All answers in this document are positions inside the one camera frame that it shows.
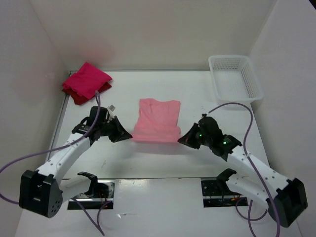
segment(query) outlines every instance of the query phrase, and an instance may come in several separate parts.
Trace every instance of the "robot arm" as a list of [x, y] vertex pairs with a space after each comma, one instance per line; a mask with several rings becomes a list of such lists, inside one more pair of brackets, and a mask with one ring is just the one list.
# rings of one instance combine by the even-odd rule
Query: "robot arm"
[[114, 107], [100, 109], [97, 122], [91, 132], [82, 139], [93, 124], [98, 107], [91, 108], [90, 116], [84, 118], [72, 131], [66, 141], [68, 147], [57, 152], [36, 171], [27, 170], [21, 177], [19, 205], [23, 209], [51, 218], [56, 215], [61, 204], [77, 194], [93, 195], [98, 188], [98, 178], [86, 172], [66, 180], [63, 177], [75, 161], [101, 136], [108, 136], [111, 142], [123, 141], [132, 136], [113, 116]]
[[[215, 119], [202, 115], [202, 119], [194, 123], [189, 132], [178, 142], [194, 149], [199, 149], [201, 145], [207, 146], [215, 155], [232, 164], [236, 170], [226, 169], [217, 176], [219, 188], [223, 191], [230, 190], [243, 194], [256, 201], [275, 219], [271, 201], [250, 164], [241, 142], [231, 135], [224, 135]], [[307, 208], [304, 184], [296, 178], [290, 180], [277, 173], [253, 154], [247, 153], [272, 194], [281, 226], [289, 227]]]

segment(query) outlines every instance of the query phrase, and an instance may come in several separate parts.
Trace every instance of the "pink t-shirt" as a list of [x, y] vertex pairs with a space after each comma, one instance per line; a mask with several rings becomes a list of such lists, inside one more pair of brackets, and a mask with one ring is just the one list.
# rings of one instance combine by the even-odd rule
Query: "pink t-shirt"
[[139, 118], [132, 134], [136, 142], [173, 143], [180, 138], [177, 126], [180, 101], [160, 102], [155, 99], [140, 99]]

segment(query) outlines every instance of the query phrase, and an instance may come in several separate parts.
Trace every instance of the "purple cable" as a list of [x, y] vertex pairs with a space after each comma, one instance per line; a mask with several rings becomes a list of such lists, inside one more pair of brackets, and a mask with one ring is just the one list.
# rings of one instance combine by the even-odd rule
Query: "purple cable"
[[99, 222], [101, 210], [102, 210], [106, 205], [108, 205], [110, 202], [111, 202], [111, 201], [105, 202], [105, 204], [103, 204], [103, 205], [100, 207], [99, 211], [98, 211], [98, 214], [97, 214], [97, 225], [98, 225], [98, 227], [99, 227], [100, 229], [102, 229], [101, 226], [100, 226], [100, 222]]
[[[268, 197], [269, 197], [270, 202], [271, 202], [271, 205], [272, 205], [273, 212], [274, 212], [275, 217], [276, 217], [276, 237], [279, 237], [279, 236], [280, 236], [280, 231], [281, 231], [281, 228], [280, 228], [281, 225], [280, 225], [280, 217], [279, 217], [279, 215], [278, 215], [278, 213], [277, 213], [277, 207], [276, 207], [276, 205], [275, 205], [275, 202], [273, 201], [273, 198], [272, 198], [272, 195], [271, 195], [271, 193], [270, 193], [270, 191], [269, 191], [268, 186], [266, 185], [266, 183], [265, 183], [264, 179], [262, 178], [260, 172], [258, 171], [257, 167], [256, 167], [255, 164], [252, 162], [250, 156], [248, 155], [247, 149], [246, 149], [247, 136], [248, 136], [248, 134], [249, 134], [249, 131], [250, 131], [250, 129], [251, 129], [252, 122], [253, 122], [253, 114], [252, 114], [252, 111], [251, 111], [251, 109], [249, 109], [247, 106], [245, 106], [245, 105], [243, 105], [243, 104], [241, 104], [241, 103], [238, 103], [238, 102], [228, 102], [228, 103], [222, 104], [222, 105], [220, 105], [220, 106], [217, 106], [216, 108], [214, 108], [214, 109], [212, 109], [211, 111], [209, 111], [208, 114], [210, 114], [210, 113], [213, 112], [214, 110], [217, 110], [217, 109], [219, 109], [220, 107], [225, 106], [225, 105], [240, 105], [240, 106], [243, 106], [244, 108], [246, 108], [246, 109], [250, 112], [250, 124], [249, 124], [249, 127], [248, 127], [248, 129], [247, 129], [247, 131], [246, 131], [246, 134], [245, 134], [244, 138], [243, 138], [243, 150], [244, 150], [245, 155], [247, 156], [247, 158], [248, 158], [248, 160], [249, 160], [251, 166], [253, 167], [253, 169], [254, 169], [255, 172], [257, 173], [257, 175], [258, 175], [258, 177], [259, 177], [259, 179], [260, 179], [260, 181], [261, 181], [263, 187], [265, 188], [265, 190], [266, 190], [266, 192], [267, 192], [267, 194], [268, 194]], [[254, 233], [254, 231], [253, 231], [253, 229], [252, 229], [252, 226], [251, 226], [251, 218], [250, 218], [251, 207], [252, 207], [252, 202], [250, 202], [249, 209], [248, 209], [248, 225], [249, 225], [249, 228], [250, 228], [250, 231], [251, 231], [252, 235], [253, 235], [254, 237], [256, 237], [256, 235], [255, 235], [255, 233]]]
[[[241, 212], [238, 210], [238, 204], [239, 204], [239, 202], [240, 202], [241, 200], [243, 200], [243, 199], [245, 199], [245, 197], [240, 198], [240, 199], [236, 202], [235, 208], [236, 208], [236, 211], [237, 211], [237, 213], [239, 214], [239, 216], [241, 216], [241, 217], [242, 217], [243, 219], [245, 219], [245, 220], [248, 220], [248, 218], [245, 217], [244, 215], [242, 215]], [[258, 217], [258, 218], [256, 218], [256, 219], [250, 219], [250, 221], [260, 221], [262, 218], [264, 218], [264, 217], [266, 216], [267, 213], [268, 213], [268, 211], [265, 210], [265, 212], [262, 214], [262, 216], [260, 216], [260, 217]]]
[[84, 211], [84, 213], [87, 215], [87, 217], [88, 217], [89, 220], [92, 222], [92, 224], [95, 226], [95, 228], [97, 228], [97, 229], [100, 231], [100, 233], [104, 236], [104, 232], [103, 232], [103, 230], [101, 229], [100, 225], [99, 225], [99, 224], [96, 224], [96, 223], [94, 222], [94, 220], [93, 220], [92, 217], [89, 215], [89, 213], [86, 211], [86, 209], [84, 208], [84, 206], [83, 206], [77, 199], [72, 198], [72, 200], [74, 200], [74, 201], [78, 204], [78, 206]]
[[[46, 153], [49, 153], [49, 152], [55, 152], [55, 151], [58, 151], [58, 150], [62, 150], [62, 149], [64, 149], [64, 148], [67, 148], [67, 147], [69, 147], [69, 146], [71, 146], [71, 145], [73, 145], [73, 144], [75, 144], [75, 143], [81, 141], [83, 138], [85, 138], [85, 137], [90, 133], [90, 131], [93, 129], [93, 127], [95, 126], [95, 123], [97, 122], [97, 119], [98, 119], [98, 117], [99, 117], [99, 113], [100, 113], [100, 109], [101, 109], [101, 103], [100, 103], [101, 100], [100, 100], [100, 93], [99, 93], [98, 91], [95, 91], [95, 100], [97, 101], [97, 104], [98, 104], [98, 111], [97, 111], [97, 114], [96, 114], [96, 116], [95, 116], [95, 119], [94, 119], [94, 121], [93, 121], [93, 123], [92, 123], [90, 129], [89, 129], [82, 137], [80, 137], [79, 139], [73, 141], [72, 143], [70, 143], [70, 144], [68, 144], [68, 145], [64, 145], [64, 146], [62, 146], [62, 147], [53, 148], [53, 149], [51, 149], [51, 150], [47, 150], [47, 151], [43, 151], [43, 152], [33, 153], [33, 154], [30, 154], [30, 155], [26, 155], [26, 156], [20, 157], [20, 158], [18, 158], [18, 159], [15, 159], [15, 160], [9, 162], [8, 164], [6, 164], [4, 167], [2, 167], [2, 168], [0, 169], [0, 173], [2, 173], [6, 168], [8, 168], [10, 165], [12, 165], [12, 164], [14, 164], [14, 163], [16, 163], [16, 162], [19, 162], [19, 161], [21, 161], [21, 160], [24, 160], [24, 159], [27, 159], [27, 158], [30, 158], [30, 157], [35, 157], [35, 156], [39, 156], [39, 155], [42, 155], [42, 154], [46, 154]], [[7, 202], [12, 203], [12, 204], [16, 204], [16, 205], [19, 204], [18, 201], [11, 200], [11, 199], [9, 199], [9, 198], [3, 196], [1, 193], [0, 193], [0, 198], [2, 198], [3, 200], [5, 200], [5, 201], [7, 201]]]

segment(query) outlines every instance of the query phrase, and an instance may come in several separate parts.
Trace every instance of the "purple wire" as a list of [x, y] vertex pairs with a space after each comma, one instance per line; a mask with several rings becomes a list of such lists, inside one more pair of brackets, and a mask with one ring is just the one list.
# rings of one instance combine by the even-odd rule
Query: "purple wire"
[[[248, 220], [247, 217], [245, 217], [244, 215], [241, 214], [241, 212], [238, 210], [238, 204], [240, 203], [241, 200], [245, 199], [245, 197], [240, 198], [235, 205], [236, 211], [239, 214], [239, 216], [241, 216], [243, 219]], [[267, 210], [265, 210], [265, 212], [262, 214], [262, 216], [256, 218], [256, 219], [250, 219], [250, 221], [260, 221], [262, 218], [264, 218], [266, 216], [266, 214], [268, 213]]]
[[101, 210], [102, 210], [106, 205], [108, 205], [110, 202], [111, 202], [111, 201], [107, 201], [105, 204], [103, 204], [103, 205], [100, 207], [100, 209], [99, 209], [99, 211], [98, 211], [98, 214], [97, 214], [97, 225], [98, 225], [98, 227], [99, 227], [100, 229], [102, 229], [101, 226], [100, 226], [100, 222], [99, 222]]
[[100, 233], [104, 236], [104, 232], [103, 232], [103, 230], [101, 229], [100, 225], [99, 225], [99, 224], [96, 224], [96, 223], [94, 222], [94, 220], [93, 220], [92, 217], [89, 215], [89, 213], [86, 211], [86, 209], [84, 208], [84, 206], [83, 206], [77, 199], [72, 198], [72, 200], [74, 200], [74, 201], [78, 204], [78, 206], [84, 211], [84, 213], [87, 215], [87, 217], [88, 217], [89, 220], [92, 222], [92, 224], [95, 226], [95, 228], [97, 228], [97, 229], [100, 231]]
[[[248, 158], [248, 160], [249, 160], [251, 166], [253, 167], [253, 169], [254, 169], [255, 172], [257, 173], [257, 175], [258, 175], [258, 177], [259, 177], [259, 179], [260, 179], [260, 181], [261, 181], [263, 187], [265, 188], [265, 190], [266, 190], [266, 192], [267, 192], [267, 194], [268, 194], [268, 197], [269, 197], [269, 199], [270, 199], [270, 202], [271, 202], [271, 205], [272, 205], [272, 209], [273, 209], [273, 212], [274, 212], [275, 218], [276, 218], [276, 237], [279, 237], [279, 236], [280, 236], [280, 231], [281, 231], [281, 225], [280, 225], [280, 217], [279, 217], [279, 215], [278, 215], [278, 213], [277, 213], [277, 207], [276, 207], [276, 205], [275, 205], [275, 202], [274, 202], [274, 200], [273, 200], [273, 198], [272, 198], [272, 195], [271, 195], [271, 193], [270, 193], [270, 191], [269, 191], [269, 188], [268, 188], [266, 182], [264, 181], [264, 179], [262, 178], [262, 176], [261, 176], [260, 172], [258, 171], [257, 167], [255, 166], [255, 164], [254, 164], [253, 161], [251, 160], [250, 156], [248, 155], [247, 149], [246, 149], [247, 137], [248, 137], [249, 131], [250, 131], [251, 126], [252, 126], [252, 123], [253, 123], [253, 114], [252, 114], [252, 111], [251, 111], [251, 109], [249, 109], [247, 106], [245, 106], [245, 105], [243, 105], [243, 104], [241, 104], [241, 103], [238, 103], [238, 102], [228, 102], [228, 103], [222, 104], [222, 105], [220, 105], [220, 106], [217, 106], [216, 108], [214, 108], [214, 109], [212, 109], [211, 111], [209, 111], [208, 114], [210, 114], [210, 113], [213, 112], [214, 110], [217, 110], [217, 109], [219, 109], [220, 107], [225, 106], [225, 105], [240, 105], [240, 106], [243, 106], [244, 108], [246, 108], [246, 109], [250, 112], [250, 124], [249, 124], [249, 127], [248, 127], [248, 129], [247, 129], [247, 131], [246, 131], [246, 134], [245, 134], [244, 138], [243, 138], [243, 150], [244, 150], [245, 155], [247, 156], [247, 158]], [[249, 228], [250, 228], [250, 231], [251, 231], [252, 235], [253, 235], [254, 237], [256, 237], [256, 235], [255, 235], [255, 233], [254, 233], [254, 231], [253, 231], [253, 229], [252, 229], [252, 226], [251, 226], [251, 218], [250, 218], [251, 207], [252, 207], [252, 202], [250, 202], [249, 209], [248, 209], [248, 225], [249, 225]]]
[[[100, 93], [99, 93], [98, 91], [95, 91], [95, 100], [97, 101], [97, 104], [98, 104], [98, 111], [97, 111], [97, 114], [96, 114], [96, 116], [95, 116], [95, 119], [94, 119], [94, 121], [93, 121], [93, 123], [92, 123], [90, 129], [89, 129], [82, 137], [80, 137], [79, 139], [73, 141], [72, 143], [67, 144], [67, 145], [64, 145], [64, 146], [62, 146], [62, 147], [53, 148], [53, 149], [51, 149], [51, 150], [47, 150], [47, 151], [43, 151], [43, 152], [33, 153], [33, 154], [30, 154], [30, 155], [26, 155], [26, 156], [20, 157], [20, 158], [18, 158], [18, 159], [15, 159], [15, 160], [9, 162], [8, 164], [6, 164], [4, 167], [2, 167], [2, 168], [0, 169], [0, 173], [2, 173], [6, 168], [8, 168], [10, 165], [12, 165], [12, 164], [14, 164], [14, 163], [16, 163], [16, 162], [19, 162], [19, 161], [21, 161], [21, 160], [24, 160], [24, 159], [27, 159], [27, 158], [30, 158], [30, 157], [35, 157], [35, 156], [39, 156], [39, 155], [42, 155], [42, 154], [46, 154], [46, 153], [49, 153], [49, 152], [55, 152], [55, 151], [58, 151], [58, 150], [62, 150], [62, 149], [64, 149], [64, 148], [67, 148], [67, 147], [69, 147], [69, 146], [71, 146], [71, 145], [73, 145], [73, 144], [75, 144], [75, 143], [81, 141], [83, 138], [85, 138], [85, 137], [90, 133], [90, 131], [93, 129], [93, 127], [95, 126], [95, 123], [97, 122], [97, 119], [98, 119], [98, 117], [99, 117], [99, 113], [100, 113], [100, 109], [101, 109], [101, 103], [100, 103], [101, 100], [100, 100]], [[11, 199], [9, 199], [9, 198], [3, 196], [1, 193], [0, 193], [0, 198], [2, 198], [3, 200], [5, 200], [5, 201], [7, 201], [7, 202], [12, 203], [12, 204], [16, 204], [16, 205], [19, 204], [18, 201], [11, 200]]]

